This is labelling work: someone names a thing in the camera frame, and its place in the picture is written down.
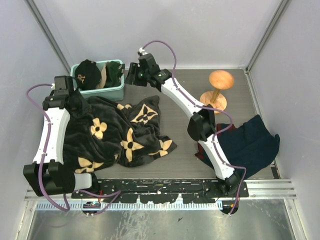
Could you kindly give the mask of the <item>wooden hat stand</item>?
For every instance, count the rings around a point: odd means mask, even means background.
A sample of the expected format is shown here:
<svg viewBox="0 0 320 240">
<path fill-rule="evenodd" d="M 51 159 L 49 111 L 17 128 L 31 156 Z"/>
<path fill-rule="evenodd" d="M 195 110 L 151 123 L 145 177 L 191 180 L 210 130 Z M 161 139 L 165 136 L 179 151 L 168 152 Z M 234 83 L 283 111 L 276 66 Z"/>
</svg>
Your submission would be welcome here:
<svg viewBox="0 0 320 240">
<path fill-rule="evenodd" d="M 228 90 L 234 86 L 235 79 L 231 73 L 225 70 L 215 70 L 209 75 L 209 82 L 214 87 L 214 90 L 206 91 L 201 96 L 199 101 L 205 106 L 224 111 L 227 107 L 227 99 L 221 91 Z"/>
</svg>

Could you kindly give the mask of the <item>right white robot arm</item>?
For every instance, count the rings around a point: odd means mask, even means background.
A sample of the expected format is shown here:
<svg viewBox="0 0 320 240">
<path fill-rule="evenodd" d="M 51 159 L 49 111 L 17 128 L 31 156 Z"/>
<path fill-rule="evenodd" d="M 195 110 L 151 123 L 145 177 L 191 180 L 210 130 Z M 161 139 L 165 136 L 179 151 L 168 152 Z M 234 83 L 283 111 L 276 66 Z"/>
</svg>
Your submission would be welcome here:
<svg viewBox="0 0 320 240">
<path fill-rule="evenodd" d="M 228 161 L 216 133 L 215 109 L 203 105 L 186 91 L 174 77 L 174 72 L 160 69 L 154 56 L 150 53 L 139 53 L 138 63 L 132 62 L 125 83 L 146 87 L 150 85 L 171 98 L 187 115 L 188 135 L 205 151 L 218 180 L 220 193 L 231 197 L 239 187 L 242 178 L 236 166 Z"/>
</svg>

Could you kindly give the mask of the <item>black floral fleece blanket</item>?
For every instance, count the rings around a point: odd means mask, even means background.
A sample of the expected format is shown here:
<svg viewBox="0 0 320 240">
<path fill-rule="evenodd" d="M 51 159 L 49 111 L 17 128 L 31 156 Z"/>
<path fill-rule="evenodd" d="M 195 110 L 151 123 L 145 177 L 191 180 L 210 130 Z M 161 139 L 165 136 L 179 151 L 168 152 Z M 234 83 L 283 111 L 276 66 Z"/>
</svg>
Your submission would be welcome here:
<svg viewBox="0 0 320 240">
<path fill-rule="evenodd" d="M 177 148 L 160 133 L 159 96 L 126 105 L 99 96 L 87 102 L 89 111 L 71 115 L 65 130 L 63 163 L 74 173 L 92 173 L 114 164 L 139 167 Z"/>
</svg>

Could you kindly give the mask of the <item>teal plastic bin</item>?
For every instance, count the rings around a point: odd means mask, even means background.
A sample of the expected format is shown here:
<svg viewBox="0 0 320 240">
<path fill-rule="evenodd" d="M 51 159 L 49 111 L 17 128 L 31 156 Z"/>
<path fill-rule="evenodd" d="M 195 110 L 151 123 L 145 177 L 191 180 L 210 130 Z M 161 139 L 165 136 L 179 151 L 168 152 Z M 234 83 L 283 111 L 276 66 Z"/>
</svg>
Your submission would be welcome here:
<svg viewBox="0 0 320 240">
<path fill-rule="evenodd" d="M 96 66 L 101 72 L 103 66 L 110 61 L 116 61 L 116 62 L 119 62 L 120 64 L 124 64 L 120 59 L 102 60 L 102 61 L 95 61 L 95 62 L 96 62 Z M 71 67 L 70 76 L 73 78 L 74 87 L 79 90 L 79 92 L 83 95 L 83 97 L 89 98 L 93 96 L 99 96 L 99 97 L 107 98 L 112 101 L 120 101 L 124 98 L 124 86 L 125 86 L 124 73 L 121 76 L 120 86 L 110 87 L 110 88 L 104 87 L 102 89 L 93 89 L 93 90 L 81 90 L 78 87 L 76 78 L 75 78 L 75 70 L 79 64 L 80 63 L 74 64 Z"/>
</svg>

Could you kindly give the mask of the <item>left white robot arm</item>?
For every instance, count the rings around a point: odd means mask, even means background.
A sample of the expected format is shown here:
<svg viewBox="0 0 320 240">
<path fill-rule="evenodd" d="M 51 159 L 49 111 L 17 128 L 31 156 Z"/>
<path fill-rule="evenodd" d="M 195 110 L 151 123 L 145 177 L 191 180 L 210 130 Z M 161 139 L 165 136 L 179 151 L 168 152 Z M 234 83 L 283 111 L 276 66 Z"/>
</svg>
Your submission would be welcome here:
<svg viewBox="0 0 320 240">
<path fill-rule="evenodd" d="M 43 130 L 36 155 L 23 167 L 23 175 L 39 197 L 69 194 L 82 190 L 88 198 L 100 193 L 100 185 L 92 173 L 75 173 L 65 163 L 63 145 L 70 119 L 79 119 L 90 106 L 74 87 L 72 76 L 55 76 L 52 91 L 40 111 L 44 114 Z"/>
</svg>

